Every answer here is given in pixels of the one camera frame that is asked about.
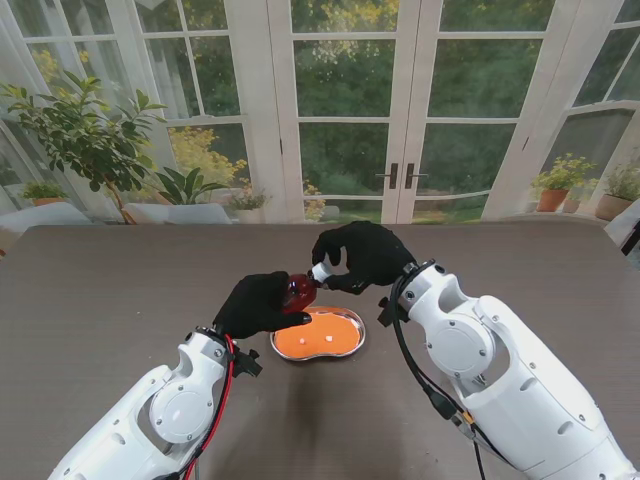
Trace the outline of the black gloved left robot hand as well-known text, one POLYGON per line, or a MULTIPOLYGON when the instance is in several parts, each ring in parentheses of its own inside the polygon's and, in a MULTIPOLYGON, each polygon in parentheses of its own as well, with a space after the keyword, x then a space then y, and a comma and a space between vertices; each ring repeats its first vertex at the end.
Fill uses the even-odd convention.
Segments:
POLYGON ((220 308, 214 329, 233 340, 242 340, 310 323, 312 318, 305 312, 283 311, 288 279, 284 271, 244 277, 220 308))

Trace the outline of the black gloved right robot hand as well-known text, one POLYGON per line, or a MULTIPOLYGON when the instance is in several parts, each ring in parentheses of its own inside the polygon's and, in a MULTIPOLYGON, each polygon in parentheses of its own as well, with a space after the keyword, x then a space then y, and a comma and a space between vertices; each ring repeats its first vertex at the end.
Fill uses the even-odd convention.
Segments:
POLYGON ((312 265, 328 257, 332 266, 338 266, 342 249, 346 252, 347 272, 329 276, 325 284, 330 290, 354 295, 370 285, 393 284, 407 265, 417 263, 391 230, 368 221, 354 221, 319 235, 312 249, 312 265))

